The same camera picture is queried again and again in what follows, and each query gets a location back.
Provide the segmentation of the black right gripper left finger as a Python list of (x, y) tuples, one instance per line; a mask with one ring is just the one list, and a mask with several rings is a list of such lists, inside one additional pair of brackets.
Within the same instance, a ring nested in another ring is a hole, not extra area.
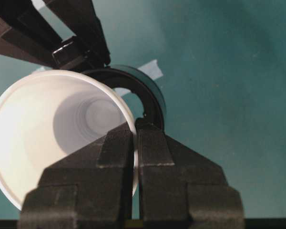
[(121, 229), (132, 214), (133, 135), (125, 123), (44, 169), (20, 229)]

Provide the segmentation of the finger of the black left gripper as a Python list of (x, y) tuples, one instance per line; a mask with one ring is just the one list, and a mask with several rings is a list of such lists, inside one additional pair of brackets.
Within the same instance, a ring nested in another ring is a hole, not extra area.
[(55, 68), (61, 42), (31, 0), (0, 0), (0, 55)]
[(110, 64), (102, 25), (91, 0), (45, 0), (45, 5), (79, 38), (92, 57)]

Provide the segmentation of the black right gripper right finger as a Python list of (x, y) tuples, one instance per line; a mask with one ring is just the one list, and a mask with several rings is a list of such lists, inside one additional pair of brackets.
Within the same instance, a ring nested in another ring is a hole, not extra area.
[(240, 194), (218, 164), (143, 119), (136, 129), (144, 228), (244, 228)]

